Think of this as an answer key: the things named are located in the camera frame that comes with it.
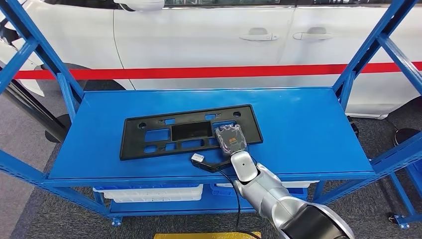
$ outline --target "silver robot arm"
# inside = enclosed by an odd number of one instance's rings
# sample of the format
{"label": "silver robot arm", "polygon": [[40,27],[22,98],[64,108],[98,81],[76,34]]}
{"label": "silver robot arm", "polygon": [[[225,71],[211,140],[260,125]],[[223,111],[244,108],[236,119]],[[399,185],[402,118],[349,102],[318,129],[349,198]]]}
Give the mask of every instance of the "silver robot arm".
{"label": "silver robot arm", "polygon": [[[226,131],[230,131],[230,137],[225,137]],[[350,227],[333,210],[293,197],[276,175],[260,163],[255,165],[250,154],[244,151],[246,140],[239,125],[226,125],[217,129],[216,134],[236,172],[235,189],[260,216],[270,221],[280,239],[355,238]]]}

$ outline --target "mounting hole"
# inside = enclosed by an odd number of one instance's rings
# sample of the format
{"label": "mounting hole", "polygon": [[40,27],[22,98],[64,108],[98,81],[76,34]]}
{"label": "mounting hole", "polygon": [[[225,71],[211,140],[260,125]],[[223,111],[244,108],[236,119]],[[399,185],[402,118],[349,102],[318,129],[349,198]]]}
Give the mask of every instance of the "mounting hole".
{"label": "mounting hole", "polygon": [[144,129],[145,127],[146,127],[146,124],[143,122],[138,125],[138,128],[141,128],[141,129]]}

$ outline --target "white plastic bin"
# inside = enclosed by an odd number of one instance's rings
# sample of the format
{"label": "white plastic bin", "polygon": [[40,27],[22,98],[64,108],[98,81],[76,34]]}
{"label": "white plastic bin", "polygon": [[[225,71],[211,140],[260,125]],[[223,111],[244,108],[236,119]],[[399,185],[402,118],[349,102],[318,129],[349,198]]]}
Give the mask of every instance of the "white plastic bin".
{"label": "white plastic bin", "polygon": [[197,201],[202,197],[202,189],[203,184],[196,187],[171,188],[93,188],[95,192],[104,193],[105,198],[113,199],[117,203]]}

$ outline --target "black stand base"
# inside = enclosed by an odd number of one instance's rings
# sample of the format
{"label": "black stand base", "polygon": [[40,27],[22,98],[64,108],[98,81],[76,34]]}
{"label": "black stand base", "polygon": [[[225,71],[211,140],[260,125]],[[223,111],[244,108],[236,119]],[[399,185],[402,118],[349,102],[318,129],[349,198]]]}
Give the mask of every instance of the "black stand base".
{"label": "black stand base", "polygon": [[[59,116],[59,117],[57,117],[57,120],[60,121],[60,123],[62,123],[62,125],[65,126],[66,132],[68,132],[70,125],[72,124],[70,122],[69,114]],[[52,136],[48,131],[45,131],[44,135],[45,135],[45,138],[48,141],[53,142],[53,143],[60,143],[60,141],[58,139],[56,139],[54,136]]]}

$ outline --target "red barrier tape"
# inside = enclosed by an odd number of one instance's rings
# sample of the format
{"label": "red barrier tape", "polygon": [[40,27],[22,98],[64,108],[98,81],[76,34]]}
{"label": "red barrier tape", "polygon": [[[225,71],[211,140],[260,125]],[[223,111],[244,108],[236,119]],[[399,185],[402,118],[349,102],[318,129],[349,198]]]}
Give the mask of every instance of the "red barrier tape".
{"label": "red barrier tape", "polygon": [[[422,70],[422,61],[413,62]],[[346,64],[70,70],[76,80],[175,79],[340,74]],[[362,73],[400,72],[395,63],[369,63]],[[19,71],[15,79],[54,80],[48,70]]]}

